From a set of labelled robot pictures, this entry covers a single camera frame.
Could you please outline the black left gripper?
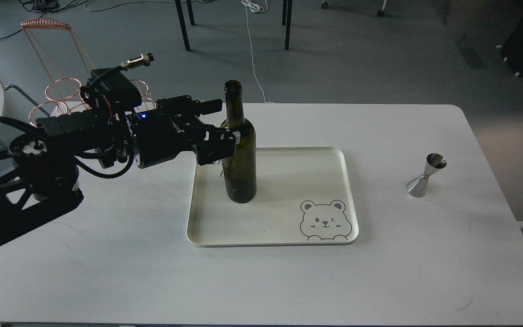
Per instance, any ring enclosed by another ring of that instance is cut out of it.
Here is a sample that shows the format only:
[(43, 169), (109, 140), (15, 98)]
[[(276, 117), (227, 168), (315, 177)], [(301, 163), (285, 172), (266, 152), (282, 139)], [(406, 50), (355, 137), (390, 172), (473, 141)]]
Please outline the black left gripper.
[(242, 128), (202, 126), (199, 116), (222, 111), (223, 101), (201, 102), (189, 95), (161, 99), (156, 108), (132, 116), (132, 134), (139, 168), (174, 159), (183, 151), (194, 151), (199, 165), (209, 165), (235, 154)]

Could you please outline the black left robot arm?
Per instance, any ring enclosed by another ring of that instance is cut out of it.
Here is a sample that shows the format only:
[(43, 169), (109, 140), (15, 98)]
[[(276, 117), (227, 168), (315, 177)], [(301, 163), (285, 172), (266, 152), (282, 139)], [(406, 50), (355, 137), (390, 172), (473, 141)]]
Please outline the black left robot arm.
[(75, 210), (84, 198), (80, 169), (110, 179), (133, 164), (149, 168), (184, 151), (195, 153), (199, 165), (234, 155), (251, 132), (200, 120), (220, 112), (220, 99), (201, 102), (184, 95), (135, 112), (143, 98), (123, 72), (153, 60), (152, 54), (141, 54), (114, 68), (92, 70), (79, 88), (87, 110), (39, 118), (35, 126), (0, 116), (1, 124), (22, 131), (0, 148), (0, 246)]

